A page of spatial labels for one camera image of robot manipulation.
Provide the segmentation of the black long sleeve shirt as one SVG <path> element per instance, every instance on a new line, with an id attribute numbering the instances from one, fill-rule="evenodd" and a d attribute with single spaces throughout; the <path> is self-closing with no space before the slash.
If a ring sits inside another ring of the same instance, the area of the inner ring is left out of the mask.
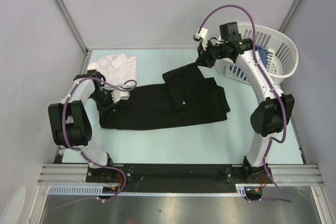
<path id="1" fill-rule="evenodd" d="M 162 75 L 163 84 L 136 87 L 127 100 L 101 112 L 103 129 L 157 130 L 227 120 L 225 90 L 195 63 Z"/>

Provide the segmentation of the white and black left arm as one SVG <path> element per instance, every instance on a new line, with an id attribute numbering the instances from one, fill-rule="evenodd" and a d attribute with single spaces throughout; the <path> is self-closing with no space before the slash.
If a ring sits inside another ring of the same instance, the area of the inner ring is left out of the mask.
<path id="1" fill-rule="evenodd" d="M 109 84 L 96 70 L 78 74 L 68 94 L 58 103 L 49 105 L 51 133 L 56 145 L 81 155 L 90 168 L 98 169 L 98 176 L 105 182 L 115 178 L 116 168 L 110 155 L 92 140 L 92 127 L 85 104 L 94 100 L 100 113 L 109 112 L 123 98 L 128 98 L 125 86 Z"/>

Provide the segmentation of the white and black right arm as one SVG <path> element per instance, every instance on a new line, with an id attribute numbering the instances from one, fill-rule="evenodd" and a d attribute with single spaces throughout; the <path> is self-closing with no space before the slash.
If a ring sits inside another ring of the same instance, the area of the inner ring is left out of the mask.
<path id="1" fill-rule="evenodd" d="M 215 43 L 206 28 L 198 29 L 196 63 L 211 68 L 223 62 L 235 75 L 245 77 L 254 91 L 258 102 L 250 116 L 254 137 L 241 168 L 243 179 L 254 183 L 270 173 L 267 159 L 276 135 L 287 134 L 295 99 L 279 85 L 296 71 L 298 49 L 288 36 L 265 26 L 231 22 L 219 29 Z"/>

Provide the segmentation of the folded white shirt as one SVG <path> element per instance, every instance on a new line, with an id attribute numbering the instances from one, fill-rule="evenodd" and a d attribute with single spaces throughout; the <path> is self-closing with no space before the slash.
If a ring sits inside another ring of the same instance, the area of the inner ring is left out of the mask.
<path id="1" fill-rule="evenodd" d="M 97 70 L 105 78 L 106 82 L 122 88 L 134 86 L 137 79 L 137 57 L 126 54 L 106 55 L 88 64 L 88 70 Z"/>

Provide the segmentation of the blue crumpled shirt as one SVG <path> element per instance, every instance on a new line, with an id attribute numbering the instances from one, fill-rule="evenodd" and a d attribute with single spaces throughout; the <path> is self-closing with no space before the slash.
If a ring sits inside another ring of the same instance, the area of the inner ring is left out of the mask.
<path id="1" fill-rule="evenodd" d="M 262 46 L 259 46 L 259 45 L 256 45 L 256 49 L 259 53 L 260 59 L 261 59 L 263 65 L 264 65 L 264 67 L 266 68 L 267 65 L 268 65 L 269 51 L 264 49 Z M 247 80 L 247 78 L 245 77 L 245 74 L 237 66 L 230 65 L 229 70 L 231 71 L 231 73 L 235 74 L 237 77 L 243 79 L 244 81 Z"/>

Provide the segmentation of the white plastic laundry basket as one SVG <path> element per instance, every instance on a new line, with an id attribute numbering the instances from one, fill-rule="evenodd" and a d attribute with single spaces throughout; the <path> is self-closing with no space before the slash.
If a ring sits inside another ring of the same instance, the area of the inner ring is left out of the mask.
<path id="1" fill-rule="evenodd" d="M 266 70 L 275 84 L 279 85 L 296 71 L 299 61 L 298 49 L 288 36 L 279 31 L 261 25 L 256 25 L 255 28 L 256 45 L 269 51 Z M 248 84 L 248 79 L 244 81 L 231 73 L 230 65 L 237 66 L 230 59 L 221 59 L 216 61 L 215 69 L 226 77 Z"/>

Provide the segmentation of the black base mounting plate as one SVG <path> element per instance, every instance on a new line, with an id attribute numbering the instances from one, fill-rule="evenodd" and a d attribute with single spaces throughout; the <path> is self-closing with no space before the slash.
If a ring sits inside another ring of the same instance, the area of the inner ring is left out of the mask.
<path id="1" fill-rule="evenodd" d="M 249 171 L 231 164 L 116 164 L 119 172 L 88 168 L 86 182 L 107 184 L 105 194 L 120 183 L 125 193 L 216 194 L 233 193 L 237 184 L 259 188 L 271 180 L 263 168 Z"/>

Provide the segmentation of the aluminium frame rail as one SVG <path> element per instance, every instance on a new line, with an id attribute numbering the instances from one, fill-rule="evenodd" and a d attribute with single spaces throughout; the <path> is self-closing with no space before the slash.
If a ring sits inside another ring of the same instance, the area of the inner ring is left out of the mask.
<path id="1" fill-rule="evenodd" d="M 323 186 L 317 165 L 270 165 L 272 177 L 280 186 Z M 79 185 L 85 183 L 86 164 L 45 164 L 38 178 L 40 185 Z"/>

